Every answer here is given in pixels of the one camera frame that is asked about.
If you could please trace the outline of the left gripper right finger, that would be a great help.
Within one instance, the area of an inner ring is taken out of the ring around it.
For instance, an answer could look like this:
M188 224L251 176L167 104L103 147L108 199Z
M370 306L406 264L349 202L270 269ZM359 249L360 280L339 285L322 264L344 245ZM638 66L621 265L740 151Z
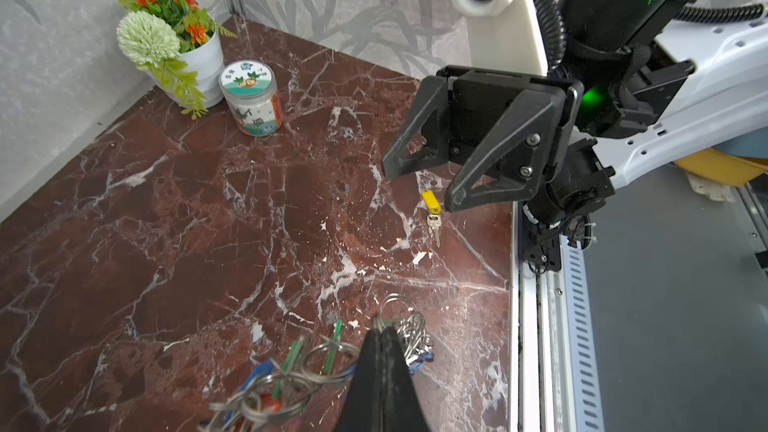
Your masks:
M396 331L381 334L381 430L429 431Z

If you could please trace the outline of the metal key ring plate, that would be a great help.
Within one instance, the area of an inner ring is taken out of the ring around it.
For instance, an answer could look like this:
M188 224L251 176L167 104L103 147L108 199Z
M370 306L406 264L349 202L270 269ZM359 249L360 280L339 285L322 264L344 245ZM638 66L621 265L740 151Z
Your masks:
M200 431L296 430L337 412L337 431L427 431L413 376L432 362L433 341L415 303L387 295L363 343L343 338L336 323L311 344L303 336L283 361L258 365L229 398L212 402Z

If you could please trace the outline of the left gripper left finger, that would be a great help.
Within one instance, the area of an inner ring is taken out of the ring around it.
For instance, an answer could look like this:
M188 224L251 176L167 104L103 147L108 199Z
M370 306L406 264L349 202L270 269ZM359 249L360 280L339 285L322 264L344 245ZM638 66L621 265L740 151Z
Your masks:
M382 333L369 330L335 432L382 431Z

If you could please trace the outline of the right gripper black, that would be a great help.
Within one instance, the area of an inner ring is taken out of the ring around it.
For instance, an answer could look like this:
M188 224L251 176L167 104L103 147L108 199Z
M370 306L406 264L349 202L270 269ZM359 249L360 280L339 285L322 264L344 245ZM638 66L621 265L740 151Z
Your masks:
M554 179L585 92L581 81L466 66L437 75L421 81L383 156L387 179L458 164L445 194L450 212L527 201Z

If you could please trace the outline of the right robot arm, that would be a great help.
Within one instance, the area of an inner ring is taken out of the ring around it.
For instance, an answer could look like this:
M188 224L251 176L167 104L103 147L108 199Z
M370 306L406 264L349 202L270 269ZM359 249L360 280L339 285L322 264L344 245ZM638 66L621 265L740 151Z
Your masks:
M767 1L451 0L470 62L424 78L383 156L394 179L446 163L444 206L519 203L541 275L591 215L655 168L767 124Z

